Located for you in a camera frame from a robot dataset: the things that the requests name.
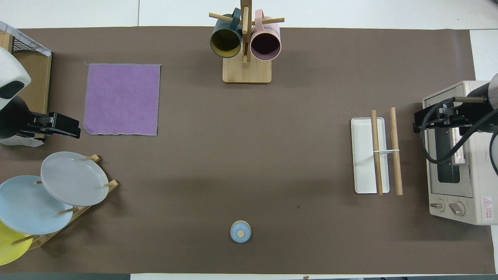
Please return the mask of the gray plate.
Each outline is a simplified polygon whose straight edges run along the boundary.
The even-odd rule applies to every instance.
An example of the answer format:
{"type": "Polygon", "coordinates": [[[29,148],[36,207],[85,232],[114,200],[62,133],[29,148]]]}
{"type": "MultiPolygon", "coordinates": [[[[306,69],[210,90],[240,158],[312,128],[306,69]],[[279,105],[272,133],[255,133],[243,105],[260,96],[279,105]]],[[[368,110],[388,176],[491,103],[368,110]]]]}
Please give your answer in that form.
{"type": "Polygon", "coordinates": [[[46,157],[40,177],[52,197],[72,206],[96,205],[109,192],[110,181],[98,163],[71,151],[59,151],[46,157]]]}

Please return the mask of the dark green mug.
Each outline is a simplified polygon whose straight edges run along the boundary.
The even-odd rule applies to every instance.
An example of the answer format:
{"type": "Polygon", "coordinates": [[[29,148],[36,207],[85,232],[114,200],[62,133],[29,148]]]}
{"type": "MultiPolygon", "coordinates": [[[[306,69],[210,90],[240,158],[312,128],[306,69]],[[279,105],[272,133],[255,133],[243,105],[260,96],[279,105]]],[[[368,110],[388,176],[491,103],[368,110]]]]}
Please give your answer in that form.
{"type": "Polygon", "coordinates": [[[218,19],[210,37],[210,47],[213,52],[222,58],[231,58],[241,50],[242,25],[241,10],[235,8],[232,14],[225,14],[233,21],[218,19]]]}

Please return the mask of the pink mug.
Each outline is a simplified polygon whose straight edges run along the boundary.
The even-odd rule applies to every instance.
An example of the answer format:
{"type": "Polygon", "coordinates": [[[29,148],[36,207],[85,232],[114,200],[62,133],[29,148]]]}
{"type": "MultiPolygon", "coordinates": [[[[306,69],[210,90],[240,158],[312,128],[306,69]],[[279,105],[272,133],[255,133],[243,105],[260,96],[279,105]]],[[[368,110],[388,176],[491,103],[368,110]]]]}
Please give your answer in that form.
{"type": "Polygon", "coordinates": [[[254,58],[262,61],[274,60],[281,52],[281,29],[278,23],[263,23],[271,17],[262,9],[255,12],[255,24],[251,31],[250,51],[254,58]]]}

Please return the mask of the blue lidded jar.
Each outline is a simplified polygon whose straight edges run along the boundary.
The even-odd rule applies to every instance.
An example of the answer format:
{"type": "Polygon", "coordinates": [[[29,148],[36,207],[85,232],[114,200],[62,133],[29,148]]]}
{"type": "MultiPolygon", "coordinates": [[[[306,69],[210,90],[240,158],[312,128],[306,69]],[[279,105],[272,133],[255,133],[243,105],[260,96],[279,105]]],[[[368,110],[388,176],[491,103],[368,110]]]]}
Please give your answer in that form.
{"type": "Polygon", "coordinates": [[[238,220],[231,225],[230,237],[235,243],[245,243],[251,238],[251,226],[244,220],[238,220]]]}

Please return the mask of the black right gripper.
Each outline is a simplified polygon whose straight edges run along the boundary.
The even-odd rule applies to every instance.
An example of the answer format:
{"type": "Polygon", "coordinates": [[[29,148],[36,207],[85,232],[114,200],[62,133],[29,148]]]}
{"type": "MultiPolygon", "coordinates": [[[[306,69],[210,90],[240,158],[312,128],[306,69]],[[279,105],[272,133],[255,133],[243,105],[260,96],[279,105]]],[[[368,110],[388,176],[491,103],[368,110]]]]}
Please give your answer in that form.
{"type": "MultiPolygon", "coordinates": [[[[419,133],[422,129],[422,121],[429,113],[431,108],[436,105],[429,106],[414,113],[413,132],[419,133]]],[[[426,124],[426,129],[436,128],[459,128],[459,134],[464,135],[471,129],[471,122],[466,117],[466,110],[470,107],[469,103],[461,103],[456,106],[454,102],[445,103],[436,111],[429,115],[426,124]]]]}

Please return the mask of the wooden mug tree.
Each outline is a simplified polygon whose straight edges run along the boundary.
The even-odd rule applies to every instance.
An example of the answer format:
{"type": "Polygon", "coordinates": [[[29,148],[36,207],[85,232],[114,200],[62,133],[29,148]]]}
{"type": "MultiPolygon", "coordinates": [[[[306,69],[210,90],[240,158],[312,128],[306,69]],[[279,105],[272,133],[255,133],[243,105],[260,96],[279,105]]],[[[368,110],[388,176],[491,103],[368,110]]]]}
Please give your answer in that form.
{"type": "MultiPolygon", "coordinates": [[[[252,0],[240,0],[242,44],[240,52],[231,58],[222,58],[222,80],[229,84],[268,84],[272,81],[272,61],[262,61],[251,55],[251,31],[255,24],[256,11],[252,0]]],[[[209,16],[224,21],[233,21],[225,15],[210,13],[209,16]]],[[[272,18],[263,23],[284,23],[284,18],[272,18]]]]}

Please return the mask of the wooden shelf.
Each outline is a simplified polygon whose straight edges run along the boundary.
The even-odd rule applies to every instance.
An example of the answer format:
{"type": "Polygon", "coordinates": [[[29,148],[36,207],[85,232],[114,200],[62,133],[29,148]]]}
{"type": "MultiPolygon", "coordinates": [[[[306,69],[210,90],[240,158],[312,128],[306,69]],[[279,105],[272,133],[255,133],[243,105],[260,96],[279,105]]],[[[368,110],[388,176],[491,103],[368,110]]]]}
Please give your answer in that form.
{"type": "Polygon", "coordinates": [[[31,83],[18,96],[25,101],[30,111],[47,114],[52,56],[47,57],[39,52],[12,53],[12,41],[11,35],[0,30],[0,47],[11,53],[31,78],[31,83]]]}

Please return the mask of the wooden bar towel rack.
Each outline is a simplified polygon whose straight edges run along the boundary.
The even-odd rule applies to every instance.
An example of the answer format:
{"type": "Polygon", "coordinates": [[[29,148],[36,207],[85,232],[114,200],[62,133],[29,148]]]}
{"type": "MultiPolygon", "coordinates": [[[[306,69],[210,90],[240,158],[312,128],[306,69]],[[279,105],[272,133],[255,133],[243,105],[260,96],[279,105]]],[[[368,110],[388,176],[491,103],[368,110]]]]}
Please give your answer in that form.
{"type": "Polygon", "coordinates": [[[403,195],[400,145],[397,132],[396,109],[390,109],[391,148],[387,147],[386,123],[375,110],[370,117],[356,117],[350,121],[354,191],[357,194],[389,193],[388,155],[392,155],[396,195],[403,195]]]}

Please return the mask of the white paper sheet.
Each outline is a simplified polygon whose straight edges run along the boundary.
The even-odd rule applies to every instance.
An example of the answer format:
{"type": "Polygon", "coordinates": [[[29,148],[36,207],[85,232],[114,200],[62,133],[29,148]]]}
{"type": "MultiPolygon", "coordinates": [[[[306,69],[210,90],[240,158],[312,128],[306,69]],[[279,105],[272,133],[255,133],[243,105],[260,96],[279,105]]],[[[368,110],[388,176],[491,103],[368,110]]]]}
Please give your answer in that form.
{"type": "Polygon", "coordinates": [[[43,145],[44,142],[42,140],[38,140],[35,138],[25,138],[18,135],[14,135],[10,138],[0,139],[0,144],[9,145],[9,146],[21,145],[21,146],[36,148],[43,145]]]}

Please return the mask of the marble patterned paper sheet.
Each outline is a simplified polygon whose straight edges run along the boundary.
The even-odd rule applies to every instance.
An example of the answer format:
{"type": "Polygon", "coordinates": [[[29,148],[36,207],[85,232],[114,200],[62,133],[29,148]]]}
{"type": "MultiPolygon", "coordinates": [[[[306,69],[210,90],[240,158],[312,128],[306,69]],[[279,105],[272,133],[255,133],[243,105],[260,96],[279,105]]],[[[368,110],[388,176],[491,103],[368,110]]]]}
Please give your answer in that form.
{"type": "MultiPolygon", "coordinates": [[[[3,21],[0,21],[0,30],[2,32],[5,32],[6,34],[9,34],[11,35],[12,37],[16,37],[16,38],[19,38],[20,40],[24,41],[24,42],[29,42],[29,41],[35,41],[34,39],[28,37],[26,34],[24,34],[23,32],[17,30],[16,28],[14,28],[13,26],[11,25],[8,25],[7,23],[3,22],[3,21]]],[[[48,48],[44,47],[45,48],[45,51],[43,52],[42,55],[45,55],[47,57],[50,57],[52,55],[52,52],[51,50],[49,50],[48,48]]]]}

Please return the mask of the light blue plate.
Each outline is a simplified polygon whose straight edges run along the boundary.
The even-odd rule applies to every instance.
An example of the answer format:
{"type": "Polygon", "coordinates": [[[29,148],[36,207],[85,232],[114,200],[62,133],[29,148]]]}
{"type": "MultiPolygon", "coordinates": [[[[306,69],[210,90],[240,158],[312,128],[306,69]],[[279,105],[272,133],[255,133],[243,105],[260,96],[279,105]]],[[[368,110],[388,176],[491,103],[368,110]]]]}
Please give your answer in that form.
{"type": "Polygon", "coordinates": [[[72,208],[52,197],[41,177],[22,175],[0,184],[0,221],[7,227],[29,235],[45,235],[63,229],[72,213],[57,215],[72,208]]]}

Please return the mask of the purple and gray towel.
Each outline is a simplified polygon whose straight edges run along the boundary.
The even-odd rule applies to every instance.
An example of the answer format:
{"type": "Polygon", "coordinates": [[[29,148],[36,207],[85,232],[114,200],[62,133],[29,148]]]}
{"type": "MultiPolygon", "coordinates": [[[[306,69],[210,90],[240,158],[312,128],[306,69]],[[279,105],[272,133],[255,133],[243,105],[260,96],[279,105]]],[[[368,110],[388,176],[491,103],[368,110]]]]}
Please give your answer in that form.
{"type": "Polygon", "coordinates": [[[84,128],[91,135],[157,135],[160,64],[92,63],[84,128]]]}

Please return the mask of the yellow plate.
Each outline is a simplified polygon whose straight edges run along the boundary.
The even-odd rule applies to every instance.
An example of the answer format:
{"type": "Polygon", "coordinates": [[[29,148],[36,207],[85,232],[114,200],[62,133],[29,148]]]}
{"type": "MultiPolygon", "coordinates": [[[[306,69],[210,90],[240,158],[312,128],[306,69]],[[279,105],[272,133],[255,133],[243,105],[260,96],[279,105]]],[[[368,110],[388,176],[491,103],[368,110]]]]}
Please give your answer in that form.
{"type": "Polygon", "coordinates": [[[12,245],[11,243],[28,237],[28,234],[17,232],[0,221],[0,266],[20,258],[32,245],[33,239],[12,245]]]}

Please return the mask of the beige toaster oven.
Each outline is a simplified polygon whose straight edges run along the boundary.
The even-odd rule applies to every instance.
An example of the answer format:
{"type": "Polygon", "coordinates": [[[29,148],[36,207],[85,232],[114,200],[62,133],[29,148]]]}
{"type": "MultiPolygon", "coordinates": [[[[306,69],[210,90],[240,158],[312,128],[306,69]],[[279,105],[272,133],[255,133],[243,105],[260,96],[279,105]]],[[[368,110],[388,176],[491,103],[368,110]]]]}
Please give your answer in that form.
{"type": "MultiPolygon", "coordinates": [[[[422,109],[452,96],[464,97],[489,81],[462,81],[423,98],[422,109]]],[[[473,225],[498,225],[498,176],[488,153],[491,133],[476,132],[444,163],[427,161],[429,211],[473,225]]],[[[459,128],[425,131],[432,158],[446,154],[461,138],[459,128]]]]}

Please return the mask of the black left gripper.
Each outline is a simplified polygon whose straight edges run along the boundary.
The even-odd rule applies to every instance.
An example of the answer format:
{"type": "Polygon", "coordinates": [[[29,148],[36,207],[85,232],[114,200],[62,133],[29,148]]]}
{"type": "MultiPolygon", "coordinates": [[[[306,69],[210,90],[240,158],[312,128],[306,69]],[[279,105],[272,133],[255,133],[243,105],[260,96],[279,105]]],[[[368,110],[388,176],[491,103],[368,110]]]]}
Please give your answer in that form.
{"type": "Polygon", "coordinates": [[[66,135],[79,139],[79,121],[65,115],[51,112],[48,114],[32,112],[32,119],[19,131],[19,135],[29,138],[43,138],[48,135],[66,135]]]}

